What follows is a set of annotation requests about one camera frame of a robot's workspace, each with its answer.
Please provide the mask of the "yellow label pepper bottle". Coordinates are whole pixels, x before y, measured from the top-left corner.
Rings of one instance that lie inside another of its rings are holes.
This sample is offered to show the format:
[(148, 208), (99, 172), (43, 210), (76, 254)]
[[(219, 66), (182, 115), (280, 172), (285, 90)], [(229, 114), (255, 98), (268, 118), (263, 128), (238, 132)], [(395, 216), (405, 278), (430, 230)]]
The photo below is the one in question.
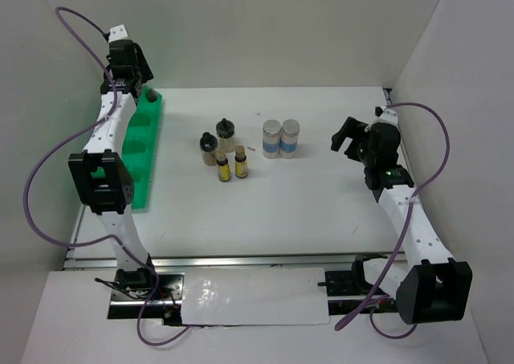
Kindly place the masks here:
[(155, 91), (154, 89), (151, 89), (151, 88), (148, 88), (147, 91), (146, 91), (146, 100), (149, 102), (149, 103), (154, 103), (158, 100), (159, 98), (159, 94), (157, 91)]

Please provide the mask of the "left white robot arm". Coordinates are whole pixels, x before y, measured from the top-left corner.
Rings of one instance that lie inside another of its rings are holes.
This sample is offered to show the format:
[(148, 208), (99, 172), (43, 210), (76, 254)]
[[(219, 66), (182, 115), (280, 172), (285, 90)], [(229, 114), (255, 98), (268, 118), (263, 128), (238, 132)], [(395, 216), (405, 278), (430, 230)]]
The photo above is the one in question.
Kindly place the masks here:
[(99, 120), (80, 153), (68, 158), (80, 201), (113, 235), (117, 287), (148, 299), (158, 290), (153, 263), (137, 234), (135, 186), (121, 152), (143, 85), (153, 78), (141, 48), (129, 38), (108, 44), (108, 74), (100, 87)]

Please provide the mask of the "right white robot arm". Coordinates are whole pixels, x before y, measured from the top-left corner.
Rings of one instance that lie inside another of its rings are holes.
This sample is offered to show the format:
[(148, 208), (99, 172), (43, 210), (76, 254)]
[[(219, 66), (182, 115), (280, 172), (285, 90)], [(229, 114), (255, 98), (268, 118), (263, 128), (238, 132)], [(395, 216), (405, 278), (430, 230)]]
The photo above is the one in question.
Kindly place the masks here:
[(398, 233), (396, 252), (406, 255), (405, 269), (394, 266), (394, 256), (365, 257), (357, 261), (350, 283), (372, 298), (389, 295), (407, 325), (459, 321), (467, 307), (472, 270), (444, 246), (418, 199), (416, 185), (399, 161), (401, 134), (394, 119), (376, 119), (368, 125), (346, 119), (332, 136), (331, 149), (345, 140), (347, 158), (364, 166), (365, 184)]

